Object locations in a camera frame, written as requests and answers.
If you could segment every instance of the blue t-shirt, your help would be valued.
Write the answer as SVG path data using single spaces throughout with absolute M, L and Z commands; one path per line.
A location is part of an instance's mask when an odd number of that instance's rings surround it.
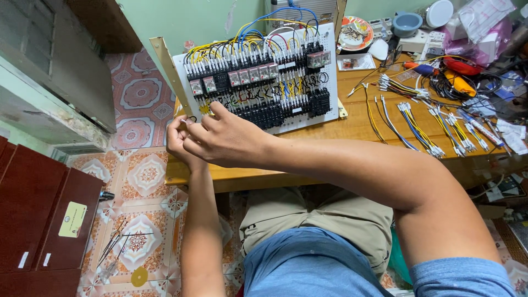
M 514 297 L 506 270 L 479 258 L 445 258 L 409 271 L 419 297 Z M 363 254 L 341 236 L 317 227 L 285 230 L 244 260 L 244 296 L 392 296 Z

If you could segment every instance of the pink plastic bag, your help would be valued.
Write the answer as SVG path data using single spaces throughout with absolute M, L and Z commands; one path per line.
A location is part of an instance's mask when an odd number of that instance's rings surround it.
M 469 39 L 459 39 L 451 40 L 451 35 L 445 27 L 441 27 L 440 32 L 446 34 L 444 39 L 444 50 L 446 54 L 449 55 L 459 55 L 461 57 L 470 59 L 475 62 L 477 65 L 487 67 L 490 64 L 489 53 L 483 51 L 479 43 L 473 44 Z M 506 45 L 512 36 L 512 22 L 509 17 L 503 18 L 498 24 L 496 24 L 488 32 L 489 34 L 497 33 L 497 38 L 495 39 L 496 44 L 495 48 L 497 51 L 494 53 L 493 61 L 498 59 L 498 56 L 506 49 Z

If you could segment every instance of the wooden desk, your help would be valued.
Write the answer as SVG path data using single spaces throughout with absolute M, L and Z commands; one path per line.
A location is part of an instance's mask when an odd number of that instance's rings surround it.
M 407 57 L 400 58 L 401 61 L 406 61 Z M 280 134 L 279 137 L 289 139 L 299 138 L 312 138 L 312 139 L 355 139 L 365 141 L 376 141 L 379 139 L 376 137 L 372 130 L 369 118 L 367 116 L 366 97 L 365 91 L 360 89 L 356 91 L 350 97 L 346 95 L 350 93 L 352 88 L 366 76 L 372 70 L 364 71 L 348 71 L 337 73 L 337 88 L 338 96 L 343 103 L 344 108 L 348 112 L 346 119 L 337 119 L 330 122 L 325 122 L 318 125 L 309 126 L 296 131 L 290 131 Z M 396 74 L 395 71 L 387 71 L 387 75 Z M 366 78 L 364 82 L 377 81 L 379 72 L 374 72 L 371 76 Z M 409 79 L 404 84 L 408 86 L 414 86 L 416 80 Z M 442 150 L 447 154 L 447 157 L 442 160 L 444 165 L 453 172 L 454 176 L 459 182 L 465 187 L 473 187 L 489 179 L 489 172 L 474 172 L 476 170 L 488 170 L 490 171 L 494 165 L 490 162 L 495 162 L 501 159 L 505 154 L 504 149 L 496 149 L 493 153 L 494 159 L 489 159 L 490 156 L 482 150 L 481 147 L 470 137 L 471 141 L 477 146 L 477 151 L 468 154 L 466 158 L 457 158 L 455 152 L 452 149 L 452 145 L 449 139 L 445 136 L 443 130 L 438 125 L 436 120 L 427 111 L 425 104 L 417 104 L 407 98 L 397 95 L 392 92 L 381 92 L 375 86 L 369 87 L 369 103 L 371 105 L 373 118 L 376 124 L 386 139 L 391 145 L 403 146 L 396 135 L 383 123 L 378 111 L 376 110 L 374 103 L 374 96 L 380 99 L 380 94 L 383 94 L 386 99 L 386 105 L 389 113 L 391 122 L 394 124 L 398 132 L 402 134 L 409 142 L 412 143 L 416 148 L 423 150 L 418 140 L 414 137 L 413 133 L 409 129 L 409 126 L 405 122 L 400 111 L 396 107 L 396 104 L 401 101 L 408 101 L 411 104 L 412 112 L 416 118 L 416 121 L 420 128 L 433 140 Z M 446 101 L 445 99 L 438 98 L 436 95 L 434 99 Z M 488 145 L 493 148 L 494 146 L 488 141 Z M 214 182 L 215 192 L 228 192 L 228 191 L 239 191 L 239 190 L 250 190 L 250 189 L 263 189 L 272 187 L 284 187 L 288 185 L 304 185 L 304 184 L 315 184 L 321 183 L 317 180 L 302 177 L 299 175 L 293 175 L 277 171 L 267 171 L 261 169 L 227 169 L 216 165 L 209 165 L 211 176 Z M 167 173 L 165 183 L 168 185 L 185 185 L 188 181 L 189 171 L 187 167 L 173 158 L 169 157 L 167 164 Z

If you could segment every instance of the hand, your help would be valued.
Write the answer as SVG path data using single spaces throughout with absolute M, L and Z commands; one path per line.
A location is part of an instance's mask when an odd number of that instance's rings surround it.
M 226 168 L 254 168 L 266 161 L 267 148 L 279 138 L 230 113 L 217 101 L 211 103 L 211 111 L 215 115 L 202 117 L 202 124 L 187 125 L 191 137 L 183 142 L 186 151 Z
M 184 141 L 190 136 L 189 132 L 186 130 L 185 124 L 183 124 L 180 119 L 186 120 L 187 125 L 194 123 L 191 119 L 188 119 L 187 116 L 179 116 L 167 126 L 167 152 L 187 165 L 191 172 L 195 170 L 208 169 L 209 167 L 207 162 L 196 156 L 193 156 L 183 149 Z

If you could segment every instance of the beige shorts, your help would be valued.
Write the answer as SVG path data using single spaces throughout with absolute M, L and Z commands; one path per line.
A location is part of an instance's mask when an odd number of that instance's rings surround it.
M 392 208 L 346 190 L 310 212 L 306 205 L 294 187 L 250 191 L 240 225 L 242 255 L 286 229 L 319 227 L 347 239 L 366 256 L 375 274 L 385 271 L 392 247 Z

